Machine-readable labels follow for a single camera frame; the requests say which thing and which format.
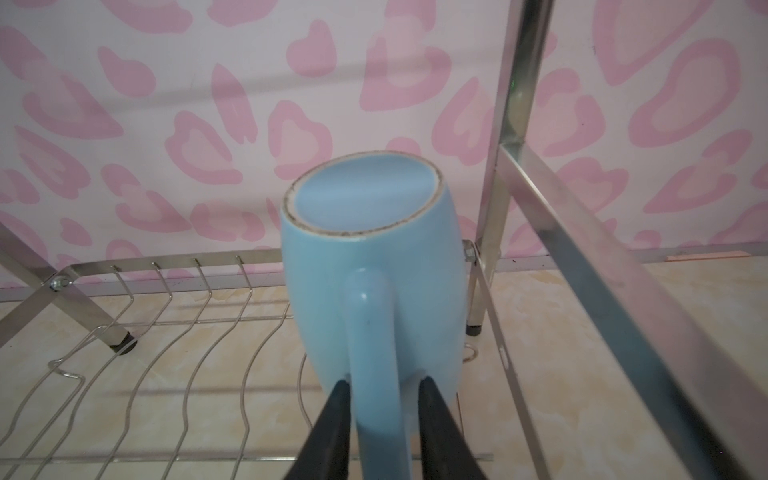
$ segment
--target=beige marble surface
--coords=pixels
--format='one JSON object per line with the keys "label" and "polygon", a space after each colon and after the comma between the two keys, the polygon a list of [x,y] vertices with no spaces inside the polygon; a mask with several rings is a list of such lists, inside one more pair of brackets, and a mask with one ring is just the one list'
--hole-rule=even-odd
{"label": "beige marble surface", "polygon": [[[768,258],[665,263],[648,269],[768,391],[764,348],[768,344]],[[502,273],[496,276],[493,291],[554,478],[687,478],[559,273]],[[205,298],[201,292],[174,294],[159,321],[189,323]],[[214,292],[200,318],[234,318],[246,299],[245,289]],[[121,322],[150,322],[166,300],[164,295],[137,296]],[[116,314],[127,298],[97,301]],[[11,307],[0,305],[0,315]],[[285,307],[284,288],[257,289],[244,315],[275,316]],[[243,375],[255,349],[278,323],[277,319],[241,322],[229,333],[232,323],[201,323],[189,330],[186,324],[154,326],[135,351],[112,361],[93,383],[57,455],[109,453],[125,430],[132,396],[130,428],[118,455],[172,452],[184,430],[182,405],[190,375],[219,338],[190,387],[188,429],[181,451],[236,452],[245,429],[240,413]],[[146,327],[129,329],[140,334]],[[20,401],[47,371],[47,361],[66,354],[83,335],[76,323],[48,307],[0,349],[0,437],[8,431]],[[474,452],[495,456],[493,462],[481,464],[489,478],[535,478],[491,330],[486,328],[470,341],[477,344],[480,356],[462,371],[460,394],[468,444]],[[287,319],[266,343],[247,378],[247,452],[290,455],[301,446],[308,431],[296,399],[302,355],[295,324]],[[85,388],[111,357],[110,350],[92,343],[62,368],[82,374]],[[77,385],[77,379],[57,375],[43,382],[13,434],[0,446],[0,457],[21,455]],[[309,364],[303,394],[314,419],[325,397]],[[66,431],[73,406],[70,402],[64,408],[30,456],[51,451]],[[160,478],[166,464],[113,463],[102,478]],[[95,478],[100,467],[48,465],[39,478]],[[229,478],[232,467],[232,462],[176,462],[168,478]],[[289,467],[288,462],[242,462],[237,478],[282,478]],[[23,466],[13,478],[31,478],[35,469]],[[419,469],[415,462],[416,478],[420,478]],[[360,478],[357,462],[350,470],[350,478]],[[7,471],[7,466],[0,466],[0,474]]]}

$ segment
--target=wall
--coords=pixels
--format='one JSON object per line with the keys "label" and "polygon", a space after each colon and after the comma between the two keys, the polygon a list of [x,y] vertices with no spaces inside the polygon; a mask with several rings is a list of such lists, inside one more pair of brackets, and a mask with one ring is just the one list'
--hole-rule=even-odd
{"label": "wall", "polygon": [[[291,180],[393,148],[471,237],[507,7],[5,2],[0,222],[57,267],[277,247]],[[632,248],[768,240],[766,41],[765,0],[561,1],[531,146]],[[502,249],[543,253],[514,206]]]}

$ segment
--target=dish rack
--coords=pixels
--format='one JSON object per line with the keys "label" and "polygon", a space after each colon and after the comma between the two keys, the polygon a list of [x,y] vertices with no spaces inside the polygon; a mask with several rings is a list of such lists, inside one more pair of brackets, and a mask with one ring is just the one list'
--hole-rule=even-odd
{"label": "dish rack", "polygon": [[[470,266],[467,334],[480,334],[485,317],[488,317],[535,472],[540,479],[549,480],[551,474],[546,454],[518,382],[489,288],[500,256],[506,214],[510,200],[514,198],[691,476],[768,478],[768,456],[764,455],[768,452],[768,399],[525,143],[553,3],[553,0],[512,0],[509,9],[478,229],[474,240],[464,240],[465,259]],[[8,467],[4,478],[11,478],[18,468],[26,465],[35,467],[32,478],[37,478],[47,465],[53,463],[100,464],[95,478],[101,478],[109,465],[114,463],[165,462],[161,476],[165,479],[178,462],[217,461],[232,462],[230,477],[235,478],[242,462],[294,460],[295,455],[291,454],[266,455],[246,449],[251,422],[254,421],[247,415],[244,400],[249,374],[264,346],[291,316],[289,306],[280,315],[243,315],[253,295],[253,286],[244,266],[279,263],[280,260],[279,250],[241,250],[104,260],[71,265],[57,272],[10,230],[0,225],[0,265],[28,285],[38,286],[30,297],[0,321],[0,346],[51,303],[78,321],[87,332],[66,355],[48,364],[47,372],[18,405],[8,431],[0,432],[3,435],[0,438],[2,445],[12,438],[30,398],[51,378],[63,376],[75,382],[74,389],[60,406],[55,407],[53,417],[23,449],[22,454],[0,458],[0,466]],[[203,270],[211,266],[237,266],[240,269],[243,286],[249,293],[237,317],[201,319],[213,296]],[[163,271],[176,268],[195,269],[207,297],[189,320],[160,320],[174,294]],[[147,270],[157,275],[168,295],[167,301],[148,321],[122,323],[121,317],[134,303],[134,294],[124,281],[124,274]],[[128,298],[127,304],[114,318],[71,285],[78,278],[104,274],[114,275]],[[196,374],[209,354],[236,326],[261,320],[278,323],[255,348],[243,372],[238,393],[245,433],[240,448],[228,452],[185,451],[184,440],[189,426],[187,400]],[[229,324],[229,327],[213,338],[187,380],[182,404],[184,430],[175,449],[137,455],[119,453],[121,443],[131,429],[131,407],[152,366],[195,326],[210,323]],[[98,454],[59,455],[57,451],[69,435],[79,407],[94,382],[114,364],[116,358],[130,355],[137,342],[142,342],[163,325],[186,328],[150,360],[138,382],[133,385],[124,411],[124,428],[114,446],[108,452]],[[66,362],[96,340],[110,346],[114,354],[90,378],[68,371]],[[471,353],[465,361],[471,361],[478,354],[475,347],[469,344],[468,347]],[[303,402],[305,361],[306,355],[301,360],[296,379],[299,405],[296,414],[300,414],[311,427]],[[48,454],[30,456],[69,405],[73,405],[72,411],[62,437],[48,450]],[[456,406],[456,420],[463,431],[458,396]],[[478,461],[493,460],[488,453],[476,452],[475,458]]]}

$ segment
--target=black rubber foot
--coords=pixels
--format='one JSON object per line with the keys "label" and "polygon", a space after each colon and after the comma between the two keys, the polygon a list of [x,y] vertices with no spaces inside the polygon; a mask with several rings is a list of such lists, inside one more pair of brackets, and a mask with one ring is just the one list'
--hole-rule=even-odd
{"label": "black rubber foot", "polygon": [[477,336],[482,331],[482,325],[467,325],[467,335]]}
{"label": "black rubber foot", "polygon": [[126,353],[134,349],[137,343],[138,341],[134,338],[133,335],[131,335],[130,333],[126,333],[125,338],[123,339],[122,342],[120,342],[120,345],[110,345],[109,348],[111,348],[113,352],[117,353],[117,352],[120,352],[120,350],[123,347],[128,345],[128,347],[120,353],[121,355],[125,355]]}

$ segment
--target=mug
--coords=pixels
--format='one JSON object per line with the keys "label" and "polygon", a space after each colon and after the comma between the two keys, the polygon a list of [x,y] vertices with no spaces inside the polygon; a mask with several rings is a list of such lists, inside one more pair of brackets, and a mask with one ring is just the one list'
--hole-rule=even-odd
{"label": "mug", "polygon": [[464,250],[435,165],[374,151],[299,177],[280,211],[293,316],[323,390],[340,379],[366,478],[410,478],[418,387],[458,388],[467,310]]}

